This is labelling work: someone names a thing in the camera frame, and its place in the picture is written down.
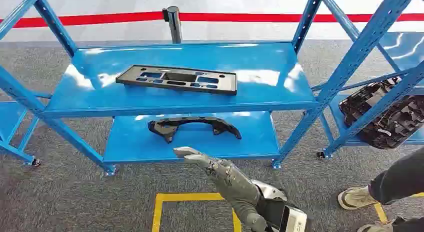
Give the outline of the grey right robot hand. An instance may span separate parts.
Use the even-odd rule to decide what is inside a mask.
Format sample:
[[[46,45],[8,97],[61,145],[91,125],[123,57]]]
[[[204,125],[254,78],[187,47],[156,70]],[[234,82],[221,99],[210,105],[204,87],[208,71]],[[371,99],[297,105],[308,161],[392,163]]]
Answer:
[[[242,223],[254,232],[266,230],[267,221],[256,209],[261,197],[259,189],[235,164],[188,146],[176,147],[173,152],[186,163],[198,165],[206,173]]]

